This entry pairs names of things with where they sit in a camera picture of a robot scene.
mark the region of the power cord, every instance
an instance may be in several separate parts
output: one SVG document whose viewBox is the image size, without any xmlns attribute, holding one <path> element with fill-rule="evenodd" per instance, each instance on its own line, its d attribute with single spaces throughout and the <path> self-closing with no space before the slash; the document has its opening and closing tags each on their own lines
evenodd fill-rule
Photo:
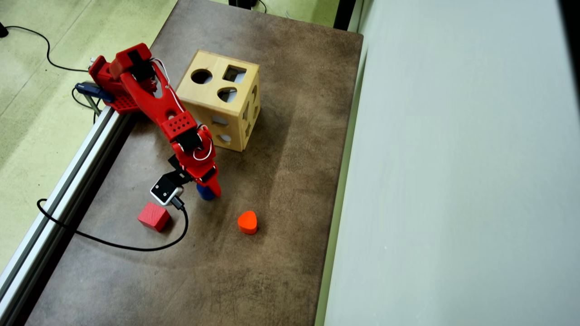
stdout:
<svg viewBox="0 0 580 326">
<path fill-rule="evenodd" d="M 90 234 L 86 234 L 83 232 L 80 232 L 78 230 L 73 230 L 71 228 L 69 228 L 68 225 L 64 224 L 63 222 L 53 218 L 50 214 L 48 214 L 41 206 L 40 203 L 42 203 L 43 201 L 46 201 L 46 198 L 42 198 L 39 199 L 37 201 L 37 207 L 38 209 L 41 211 L 41 213 L 46 216 L 49 220 L 51 220 L 52 222 L 54 222 L 56 225 L 66 229 L 66 230 L 70 230 L 70 231 L 74 231 L 74 233 L 78 234 L 79 236 L 83 236 L 85 238 L 97 241 L 99 243 L 102 243 L 104 245 L 108 245 L 114 248 L 120 248 L 120 249 L 126 249 L 126 250 L 132 250 L 132 251 L 159 251 L 159 250 L 163 250 L 163 249 L 167 249 L 173 245 L 176 245 L 179 241 L 181 241 L 183 239 L 183 237 L 185 237 L 185 234 L 187 233 L 187 228 L 189 227 L 189 218 L 187 217 L 187 212 L 185 210 L 185 206 L 183 201 L 181 201 L 181 199 L 177 196 L 173 197 L 173 199 L 171 199 L 171 203 L 173 204 L 173 206 L 175 206 L 175 208 L 181 210 L 183 212 L 183 217 L 185 217 L 185 227 L 183 228 L 183 233 L 182 235 L 179 236 L 179 238 L 177 238 L 177 240 L 166 244 L 166 245 L 162 245 L 161 247 L 155 247 L 155 248 L 137 248 L 137 247 L 131 247 L 128 245 L 120 245 L 120 244 L 114 244 L 112 242 L 108 242 L 102 239 L 99 239 L 97 237 L 94 237 Z"/>
<path fill-rule="evenodd" d="M 48 59 L 48 62 L 51 65 L 53 65 L 53 66 L 55 66 L 57 68 L 65 69 L 65 70 L 69 70 L 69 71 L 80 71 L 82 73 L 86 73 L 86 72 L 89 71 L 88 69 L 73 69 L 73 68 L 67 68 L 67 67 L 59 66 L 58 64 L 52 62 L 50 60 L 50 57 L 49 57 L 49 54 L 50 54 L 50 42 L 48 41 L 48 39 L 44 35 L 40 34 L 39 32 L 36 32 L 36 31 L 33 31 L 33 30 L 29 30 L 28 28 L 20 27 L 20 26 L 6 26 L 6 28 L 19 28 L 21 30 L 29 31 L 31 33 L 37 34 L 38 36 L 42 37 L 46 41 L 46 44 L 48 44 L 48 50 L 46 50 L 46 58 Z"/>
<path fill-rule="evenodd" d="M 264 13 L 267 13 L 268 12 L 268 8 L 264 4 L 264 2 L 262 2 L 262 0 L 258 0 L 258 1 L 264 6 Z"/>
<path fill-rule="evenodd" d="M 73 90 L 71 91 L 72 99 L 74 99 L 74 100 L 75 100 L 75 102 L 77 102 L 78 104 L 80 104 L 80 105 L 82 105 L 82 106 L 84 106 L 84 107 L 87 107 L 87 108 L 90 108 L 90 109 L 92 109 L 90 106 L 88 106 L 88 105 L 86 105 L 85 103 L 83 103 L 83 102 L 79 101 L 79 100 L 78 100 L 78 99 L 77 99 L 77 98 L 74 96 L 74 91 L 75 91 L 75 90 L 76 90 L 76 88 L 73 88 Z M 100 102 L 101 102 L 101 99 L 98 99 L 98 100 L 97 100 L 97 103 L 96 103 L 96 104 L 97 104 L 97 109 L 99 109 L 99 108 L 98 108 L 98 106 L 99 106 L 99 103 L 100 103 Z M 95 124 L 95 122 L 96 122 L 96 121 L 97 121 L 97 112 L 93 112 L 93 124 Z"/>
</svg>

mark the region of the green floor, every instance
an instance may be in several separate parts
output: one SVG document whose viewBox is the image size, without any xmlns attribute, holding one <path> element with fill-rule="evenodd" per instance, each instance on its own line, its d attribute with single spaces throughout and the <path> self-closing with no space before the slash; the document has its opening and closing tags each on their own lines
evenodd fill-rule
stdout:
<svg viewBox="0 0 580 326">
<path fill-rule="evenodd" d="M 263 0 L 268 14 L 331 26 L 338 0 Z M 1 0 L 0 21 L 43 33 L 53 62 L 87 68 L 138 42 L 151 45 L 176 0 Z M 261 3 L 254 8 L 263 12 Z M 92 127 L 92 111 L 71 90 L 88 74 L 46 60 L 45 41 L 10 29 L 0 39 L 0 270 L 3 270 Z"/>
</svg>

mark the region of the circular hole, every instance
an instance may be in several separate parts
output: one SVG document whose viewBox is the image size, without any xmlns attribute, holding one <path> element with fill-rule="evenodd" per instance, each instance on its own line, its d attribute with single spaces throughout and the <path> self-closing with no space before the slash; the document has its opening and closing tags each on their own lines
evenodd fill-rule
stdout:
<svg viewBox="0 0 580 326">
<path fill-rule="evenodd" d="M 226 103 L 231 103 L 234 101 L 235 96 L 238 93 L 238 90 L 235 87 L 226 87 L 220 89 L 217 93 L 220 100 Z"/>
<path fill-rule="evenodd" d="M 223 141 L 224 143 L 229 143 L 231 141 L 231 137 L 228 135 L 218 135 L 217 138 Z"/>
<path fill-rule="evenodd" d="M 207 84 L 212 80 L 212 73 L 206 69 L 198 69 L 191 74 L 191 80 L 196 84 Z"/>
</svg>

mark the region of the white wall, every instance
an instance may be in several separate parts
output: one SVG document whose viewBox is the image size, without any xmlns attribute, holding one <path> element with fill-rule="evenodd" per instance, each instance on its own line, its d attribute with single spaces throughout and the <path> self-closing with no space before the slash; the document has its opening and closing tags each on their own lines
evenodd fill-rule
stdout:
<svg viewBox="0 0 580 326">
<path fill-rule="evenodd" d="M 364 5 L 326 325 L 580 324 L 580 118 L 557 3 Z"/>
</svg>

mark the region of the blue block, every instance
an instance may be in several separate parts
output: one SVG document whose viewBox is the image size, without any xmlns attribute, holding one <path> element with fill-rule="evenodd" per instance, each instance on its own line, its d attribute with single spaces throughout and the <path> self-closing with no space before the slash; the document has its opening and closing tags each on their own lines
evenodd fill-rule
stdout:
<svg viewBox="0 0 580 326">
<path fill-rule="evenodd" d="M 196 186 L 197 186 L 197 192 L 200 193 L 201 199 L 212 200 L 212 199 L 216 198 L 216 196 L 213 194 L 212 190 L 209 187 L 204 187 L 204 186 L 200 185 L 199 183 L 197 183 Z"/>
</svg>

